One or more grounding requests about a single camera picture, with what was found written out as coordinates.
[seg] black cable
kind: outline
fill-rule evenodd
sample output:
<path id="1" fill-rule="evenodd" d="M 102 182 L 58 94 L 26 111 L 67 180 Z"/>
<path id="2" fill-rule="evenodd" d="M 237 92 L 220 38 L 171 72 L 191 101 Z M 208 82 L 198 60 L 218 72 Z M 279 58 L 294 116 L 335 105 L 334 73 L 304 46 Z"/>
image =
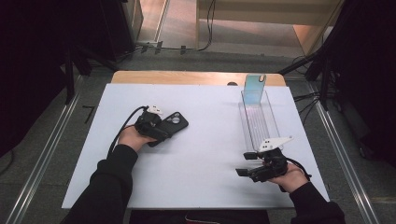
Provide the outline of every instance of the black cable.
<path id="1" fill-rule="evenodd" d="M 3 175 L 9 169 L 9 167 L 11 167 L 12 163 L 14 162 L 14 157 L 15 157 L 14 151 L 10 150 L 10 154 L 11 154 L 11 159 L 9 160 L 7 166 L 2 171 L 0 171 L 0 175 Z"/>
<path id="2" fill-rule="evenodd" d="M 304 55 L 301 55 L 301 56 L 298 56 L 298 57 L 294 58 L 293 61 L 291 62 L 291 64 L 294 64 L 294 62 L 295 62 L 297 59 L 299 59 L 299 58 L 304 58 L 304 59 L 306 59 Z M 294 71 L 298 72 L 298 73 L 301 74 L 301 75 L 305 75 L 305 73 L 300 72 L 300 71 L 297 70 L 297 69 L 295 69 Z"/>
<path id="3" fill-rule="evenodd" d="M 311 107 L 309 108 L 308 112 L 305 114 L 305 118 L 303 120 L 303 125 L 305 124 L 306 118 L 308 117 L 309 113 L 311 112 L 312 108 L 314 108 L 315 104 L 319 101 L 319 98 L 315 99 L 311 103 Z"/>
<path id="4" fill-rule="evenodd" d="M 121 126 L 119 132 L 117 133 L 116 137 L 114 138 L 113 142 L 111 143 L 110 148 L 108 149 L 107 157 L 109 157 L 110 154 L 113 152 L 114 146 L 116 145 L 116 142 L 117 142 L 117 140 L 119 139 L 119 136 L 120 136 L 121 132 L 122 132 L 125 128 L 129 128 L 129 127 L 133 126 L 133 125 L 126 126 L 127 123 L 129 122 L 129 120 L 134 116 L 134 114 L 135 114 L 138 110 L 140 110 L 140 109 L 145 109 L 145 108 L 147 109 L 147 108 L 149 108 L 149 107 L 148 107 L 148 106 L 143 106 L 143 105 L 140 106 L 140 107 L 138 107 L 134 112 L 132 112 L 132 114 L 128 117 L 128 119 L 125 120 L 124 124 Z"/>
<path id="5" fill-rule="evenodd" d="M 209 26 L 209 14 L 210 14 L 210 9 L 213 6 L 212 10 L 212 21 L 210 22 Z M 213 18 L 215 17 L 215 10 L 216 10 L 216 0 L 212 0 L 212 3 L 210 4 L 209 10 L 207 11 L 207 17 L 206 17 L 206 24 L 207 24 L 207 30 L 209 31 L 209 40 L 207 41 L 207 44 L 204 48 L 198 49 L 198 50 L 206 50 L 209 48 L 209 46 L 212 44 L 212 36 L 213 36 Z"/>
<path id="6" fill-rule="evenodd" d="M 312 175 L 309 175 L 309 174 L 306 172 L 305 168 L 304 168 L 299 162 L 297 162 L 297 161 L 295 161 L 295 160 L 292 160 L 292 159 L 290 159 L 290 158 L 286 158 L 286 161 L 290 161 L 291 163 L 293 163 L 294 165 L 296 165 L 298 168 L 300 168 L 300 169 L 303 171 L 303 173 L 304 173 L 306 179 L 307 179 L 308 181 L 310 180 L 310 178 L 312 177 Z"/>
<path id="7" fill-rule="evenodd" d="M 212 9 L 212 17 L 211 19 L 209 19 L 209 15 L 210 15 L 210 10 Z M 207 11 L 207 16 L 206 16 L 206 24 L 207 24 L 207 29 L 209 31 L 209 39 L 206 43 L 206 46 L 203 47 L 202 49 L 176 49 L 176 48 L 163 48 L 163 47 L 152 47 L 152 46 L 142 46 L 139 45 L 143 48 L 148 48 L 148 49 L 170 49 L 170 50 L 192 50 L 192 51 L 202 51 L 205 50 L 207 48 L 209 48 L 209 46 L 212 44 L 212 36 L 213 36 L 213 19 L 215 17 L 215 9 L 216 9 L 216 0 L 212 0 L 212 2 L 210 3 L 210 7 L 209 10 Z"/>
<path id="8" fill-rule="evenodd" d="M 293 100 L 294 102 L 299 102 L 301 100 L 307 99 L 307 98 L 311 98 L 312 96 L 318 96 L 319 92 L 318 91 L 314 91 L 311 93 L 308 93 L 306 95 L 299 95 L 299 96 L 294 96 Z"/>

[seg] white table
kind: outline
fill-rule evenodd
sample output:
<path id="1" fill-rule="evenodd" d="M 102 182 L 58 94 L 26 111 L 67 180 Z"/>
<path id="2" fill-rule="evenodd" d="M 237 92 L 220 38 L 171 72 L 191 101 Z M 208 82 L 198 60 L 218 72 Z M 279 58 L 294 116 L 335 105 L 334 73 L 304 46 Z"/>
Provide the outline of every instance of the white table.
<path id="1" fill-rule="evenodd" d="M 240 86 L 108 84 L 64 198 L 70 208 L 88 186 L 96 163 L 130 113 L 157 105 L 164 116 L 179 111 L 190 125 L 156 147 L 145 147 L 133 169 L 134 209 L 269 209 L 293 207 L 272 183 L 253 183 L 235 168 L 257 167 L 246 151 L 238 103 Z M 281 136 L 293 136 L 283 153 L 299 161 L 329 200 L 288 87 L 265 87 Z M 135 122 L 138 113 L 131 119 Z"/>

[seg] transparent box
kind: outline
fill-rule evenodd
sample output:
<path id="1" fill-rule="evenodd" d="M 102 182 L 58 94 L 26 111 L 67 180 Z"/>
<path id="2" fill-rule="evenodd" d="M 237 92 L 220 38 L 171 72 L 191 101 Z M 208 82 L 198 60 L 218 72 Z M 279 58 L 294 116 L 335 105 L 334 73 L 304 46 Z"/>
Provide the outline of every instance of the transparent box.
<path id="1" fill-rule="evenodd" d="M 273 110 L 265 90 L 241 91 L 239 111 L 247 151 L 258 151 L 264 139 L 279 137 Z"/>

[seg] black jacket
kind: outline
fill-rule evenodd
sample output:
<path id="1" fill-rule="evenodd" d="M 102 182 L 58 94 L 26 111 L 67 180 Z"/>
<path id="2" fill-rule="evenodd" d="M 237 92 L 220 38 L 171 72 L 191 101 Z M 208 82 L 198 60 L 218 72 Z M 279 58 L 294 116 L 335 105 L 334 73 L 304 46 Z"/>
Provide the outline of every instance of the black jacket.
<path id="1" fill-rule="evenodd" d="M 90 185 L 79 196 L 63 223 L 122 223 L 133 189 L 131 176 L 137 154 L 118 145 L 107 160 L 99 161 Z M 291 223 L 345 223 L 337 203 L 326 202 L 310 182 L 299 187 L 290 198 L 297 216 Z"/>

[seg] person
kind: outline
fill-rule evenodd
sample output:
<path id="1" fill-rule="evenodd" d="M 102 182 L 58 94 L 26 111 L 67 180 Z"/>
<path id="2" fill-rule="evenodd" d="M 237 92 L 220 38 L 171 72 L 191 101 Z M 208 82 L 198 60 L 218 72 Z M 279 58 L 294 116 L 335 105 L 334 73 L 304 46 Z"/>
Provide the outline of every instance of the person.
<path id="1" fill-rule="evenodd" d="M 89 186 L 62 223 L 122 223 L 133 190 L 131 172 L 138 158 L 137 152 L 146 143 L 154 141 L 139 134 L 134 126 L 125 128 L 110 156 L 98 162 Z M 345 215 L 338 204 L 327 202 L 297 166 L 289 164 L 286 174 L 269 181 L 290 194 L 296 210 L 291 223 L 345 223 Z"/>

